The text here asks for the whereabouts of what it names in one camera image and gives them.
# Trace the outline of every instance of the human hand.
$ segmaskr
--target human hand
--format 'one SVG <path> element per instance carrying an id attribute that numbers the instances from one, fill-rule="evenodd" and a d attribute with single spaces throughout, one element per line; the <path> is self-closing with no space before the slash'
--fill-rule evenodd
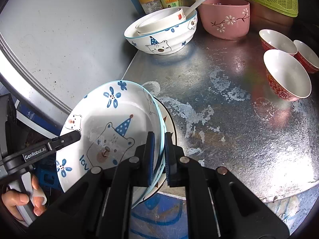
<path id="1" fill-rule="evenodd" d="M 35 175 L 32 175 L 31 184 L 33 189 L 38 190 L 40 188 L 39 181 Z M 20 212 L 16 206 L 24 206 L 29 202 L 29 197 L 26 194 L 17 192 L 15 190 L 7 191 L 2 194 L 2 201 L 10 213 L 18 220 L 24 221 Z M 45 210 L 45 206 L 42 205 L 43 197 L 33 197 L 34 209 L 33 212 L 40 216 Z"/>

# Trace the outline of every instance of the white ceramic spoon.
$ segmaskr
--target white ceramic spoon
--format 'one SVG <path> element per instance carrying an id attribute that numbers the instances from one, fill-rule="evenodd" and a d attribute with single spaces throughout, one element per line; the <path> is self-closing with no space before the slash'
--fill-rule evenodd
<path id="1" fill-rule="evenodd" d="M 196 0 L 196 2 L 187 10 L 184 12 L 184 15 L 188 16 L 188 14 L 190 14 L 192 11 L 194 11 L 198 6 L 200 6 L 203 2 L 205 2 L 206 0 Z"/>

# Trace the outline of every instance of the white flower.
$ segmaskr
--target white flower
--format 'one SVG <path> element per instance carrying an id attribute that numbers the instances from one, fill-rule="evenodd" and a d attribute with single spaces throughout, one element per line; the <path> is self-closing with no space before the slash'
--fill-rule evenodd
<path id="1" fill-rule="evenodd" d="M 245 16 L 247 16 L 247 15 L 248 15 L 248 9 L 245 8 L 244 11 L 242 12 L 242 14 L 244 14 Z"/>
<path id="2" fill-rule="evenodd" d="M 219 31 L 220 33 L 224 32 L 226 28 L 223 27 L 223 26 L 224 26 L 224 25 L 221 24 L 221 26 L 217 28 L 217 31 Z"/>
<path id="3" fill-rule="evenodd" d="M 231 15 L 229 15 L 229 16 L 226 16 L 226 20 L 225 20 L 225 22 L 227 22 L 227 25 L 229 25 L 229 24 L 234 24 L 236 21 L 235 21 L 235 17 L 232 17 Z"/>

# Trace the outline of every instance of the jar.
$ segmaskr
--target jar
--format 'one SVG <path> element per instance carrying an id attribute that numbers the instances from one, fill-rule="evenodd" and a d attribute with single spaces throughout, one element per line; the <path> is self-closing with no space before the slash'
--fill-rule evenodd
<path id="1" fill-rule="evenodd" d="M 146 14 L 163 9 L 160 0 L 139 0 Z"/>

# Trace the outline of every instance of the brown container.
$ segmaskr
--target brown container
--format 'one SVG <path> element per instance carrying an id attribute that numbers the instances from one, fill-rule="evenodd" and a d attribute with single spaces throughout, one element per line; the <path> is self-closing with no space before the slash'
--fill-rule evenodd
<path id="1" fill-rule="evenodd" d="M 286 16 L 267 8 L 253 0 L 250 3 L 250 28 L 260 31 L 268 28 L 288 35 L 293 24 L 293 17 Z"/>

